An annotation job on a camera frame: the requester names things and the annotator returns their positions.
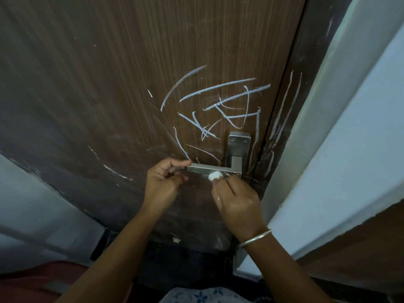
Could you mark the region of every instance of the wall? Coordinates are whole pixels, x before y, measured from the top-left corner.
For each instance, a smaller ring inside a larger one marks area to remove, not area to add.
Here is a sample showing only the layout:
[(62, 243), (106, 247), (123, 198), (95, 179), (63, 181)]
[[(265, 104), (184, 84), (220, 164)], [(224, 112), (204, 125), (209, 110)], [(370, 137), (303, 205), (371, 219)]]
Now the wall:
[[(402, 28), (383, 50), (403, 13), (404, 0), (353, 1), (296, 121), (281, 158), (288, 162), (278, 165), (263, 199), (270, 218), (288, 194), (269, 227), (295, 258), (400, 200), (395, 192), (404, 179)], [(313, 143), (321, 144), (318, 150)], [(290, 181), (288, 174), (299, 180)], [(238, 271), (260, 275), (249, 257)]]
[(103, 233), (38, 174), (0, 155), (0, 273), (52, 260), (86, 263)]

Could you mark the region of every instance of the bangle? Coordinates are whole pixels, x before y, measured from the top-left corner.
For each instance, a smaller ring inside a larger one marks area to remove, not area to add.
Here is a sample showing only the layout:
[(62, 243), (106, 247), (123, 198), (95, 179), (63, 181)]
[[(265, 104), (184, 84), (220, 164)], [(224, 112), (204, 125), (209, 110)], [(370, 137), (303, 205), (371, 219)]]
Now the bangle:
[(238, 248), (243, 248), (243, 247), (245, 247), (247, 244), (250, 244), (251, 242), (254, 242), (254, 241), (258, 240), (258, 239), (261, 239), (262, 237), (265, 237), (266, 235), (268, 235), (268, 234), (270, 234), (270, 233), (272, 233), (272, 230), (271, 230), (271, 229), (269, 229), (268, 231), (266, 231), (266, 232), (264, 232), (264, 233), (262, 233), (262, 234), (259, 234), (258, 236), (255, 236), (255, 237), (251, 238), (250, 240), (247, 240), (247, 241), (245, 241), (245, 242), (242, 242), (241, 244), (238, 245)]

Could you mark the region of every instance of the right hand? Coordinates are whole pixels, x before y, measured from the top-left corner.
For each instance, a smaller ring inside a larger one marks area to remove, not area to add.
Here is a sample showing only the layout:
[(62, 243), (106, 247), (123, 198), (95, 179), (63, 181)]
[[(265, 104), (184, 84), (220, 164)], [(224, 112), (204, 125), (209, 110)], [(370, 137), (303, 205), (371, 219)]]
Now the right hand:
[(212, 197), (226, 227), (240, 242), (268, 230), (258, 194), (238, 176), (214, 180)]

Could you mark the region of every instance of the floor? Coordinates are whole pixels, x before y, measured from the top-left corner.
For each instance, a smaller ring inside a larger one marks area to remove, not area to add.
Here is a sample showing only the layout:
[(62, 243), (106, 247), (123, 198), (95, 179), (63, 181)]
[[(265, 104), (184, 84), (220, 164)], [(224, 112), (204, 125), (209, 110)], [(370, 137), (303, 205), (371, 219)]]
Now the floor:
[[(105, 231), (91, 259), (96, 260), (116, 236), (116, 233)], [(235, 244), (232, 244), (229, 252), (214, 255), (174, 244), (149, 242), (134, 276), (129, 302), (157, 303), (174, 287), (226, 287), (252, 302), (273, 302), (263, 280), (257, 283), (233, 276), (234, 247)], [(315, 281), (337, 302), (389, 302), (387, 296), (379, 292), (324, 280)]]

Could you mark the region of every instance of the left hand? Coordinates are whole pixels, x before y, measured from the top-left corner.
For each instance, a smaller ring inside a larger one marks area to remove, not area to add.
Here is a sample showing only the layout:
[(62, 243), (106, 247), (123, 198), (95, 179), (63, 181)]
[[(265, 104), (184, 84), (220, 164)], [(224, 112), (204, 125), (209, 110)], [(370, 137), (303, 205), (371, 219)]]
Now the left hand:
[(191, 160), (178, 160), (168, 157), (148, 170), (143, 210), (151, 211), (160, 218), (177, 197), (178, 187), (188, 181), (181, 174), (192, 163)]

